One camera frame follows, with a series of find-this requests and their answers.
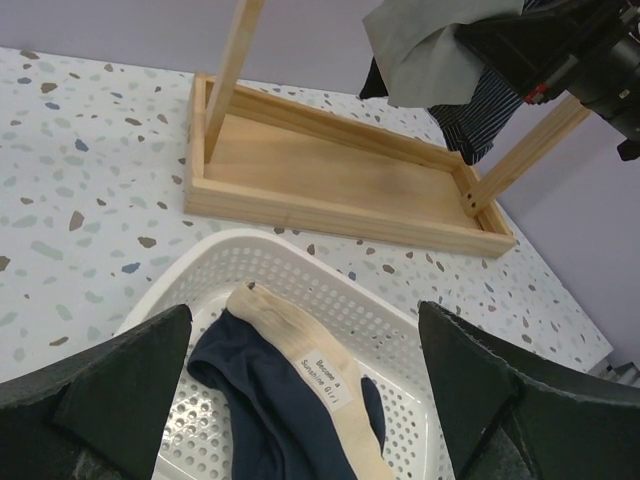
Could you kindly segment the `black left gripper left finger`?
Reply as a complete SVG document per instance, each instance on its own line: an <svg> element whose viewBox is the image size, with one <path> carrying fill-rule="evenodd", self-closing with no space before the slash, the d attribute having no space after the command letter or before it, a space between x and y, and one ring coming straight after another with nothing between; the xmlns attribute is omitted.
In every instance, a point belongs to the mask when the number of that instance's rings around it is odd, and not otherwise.
<svg viewBox="0 0 640 480"><path fill-rule="evenodd" d="M2 383L2 478L151 478L191 332L176 305Z"/></svg>

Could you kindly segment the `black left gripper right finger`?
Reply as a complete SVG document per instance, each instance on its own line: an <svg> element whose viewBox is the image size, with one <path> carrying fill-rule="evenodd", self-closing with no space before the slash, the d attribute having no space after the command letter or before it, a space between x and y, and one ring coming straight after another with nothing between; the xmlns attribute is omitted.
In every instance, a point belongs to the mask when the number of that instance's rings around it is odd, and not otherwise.
<svg viewBox="0 0 640 480"><path fill-rule="evenodd" d="M419 334L458 479L636 479L639 390L493 336L435 302Z"/></svg>

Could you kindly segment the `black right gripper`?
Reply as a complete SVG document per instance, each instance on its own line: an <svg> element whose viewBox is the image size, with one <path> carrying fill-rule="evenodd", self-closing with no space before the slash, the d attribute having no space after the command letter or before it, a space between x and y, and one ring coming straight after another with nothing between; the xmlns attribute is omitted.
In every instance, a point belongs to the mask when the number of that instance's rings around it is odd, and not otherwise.
<svg viewBox="0 0 640 480"><path fill-rule="evenodd" d="M623 160L639 158L639 3L548 1L519 17L479 21L455 38L525 101L567 91L624 136Z"/></svg>

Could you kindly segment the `grey underwear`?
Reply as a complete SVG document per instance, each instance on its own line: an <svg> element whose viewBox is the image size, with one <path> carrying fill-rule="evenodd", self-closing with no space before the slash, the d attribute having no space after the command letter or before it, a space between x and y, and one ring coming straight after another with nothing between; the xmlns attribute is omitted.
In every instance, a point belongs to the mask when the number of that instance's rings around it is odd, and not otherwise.
<svg viewBox="0 0 640 480"><path fill-rule="evenodd" d="M470 102L483 66L457 44L456 27L481 18L484 1L384 1L363 19L374 59L396 107Z"/></svg>

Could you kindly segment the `navy underwear with beige band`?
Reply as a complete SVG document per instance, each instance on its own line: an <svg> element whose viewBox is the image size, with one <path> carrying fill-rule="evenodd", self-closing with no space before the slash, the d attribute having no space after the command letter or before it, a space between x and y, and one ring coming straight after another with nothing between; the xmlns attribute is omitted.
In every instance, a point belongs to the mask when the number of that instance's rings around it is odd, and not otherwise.
<svg viewBox="0 0 640 480"><path fill-rule="evenodd" d="M374 382L318 320L265 287L235 288L187 371L227 401L232 478L392 478Z"/></svg>

